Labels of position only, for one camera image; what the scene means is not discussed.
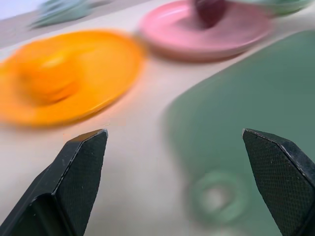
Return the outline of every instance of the green tray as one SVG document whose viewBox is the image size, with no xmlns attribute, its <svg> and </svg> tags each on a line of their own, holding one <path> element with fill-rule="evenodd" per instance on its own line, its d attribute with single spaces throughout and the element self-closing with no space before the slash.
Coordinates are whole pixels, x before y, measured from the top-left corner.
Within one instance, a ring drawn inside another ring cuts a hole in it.
<svg viewBox="0 0 315 236">
<path fill-rule="evenodd" d="M 242 129 L 292 140 L 315 161 L 314 106 L 314 31 L 278 41 L 176 99 L 166 113 L 166 133 L 191 182 L 188 196 L 195 216 L 201 222 L 235 226 L 249 235 L 281 236 L 256 187 Z M 243 205 L 223 209 L 225 216 L 219 211 L 208 216 L 196 195 L 211 181 L 229 178 Z M 235 217 L 228 219 L 228 211 Z"/>
</svg>

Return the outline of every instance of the plum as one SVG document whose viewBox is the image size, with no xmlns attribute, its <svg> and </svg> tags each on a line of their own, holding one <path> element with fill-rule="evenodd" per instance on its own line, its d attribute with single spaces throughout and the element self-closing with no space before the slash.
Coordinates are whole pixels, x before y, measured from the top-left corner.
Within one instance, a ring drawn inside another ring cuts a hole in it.
<svg viewBox="0 0 315 236">
<path fill-rule="evenodd" d="M 225 0 L 192 0 L 195 12 L 202 24 L 211 28 L 224 16 L 226 11 Z"/>
</svg>

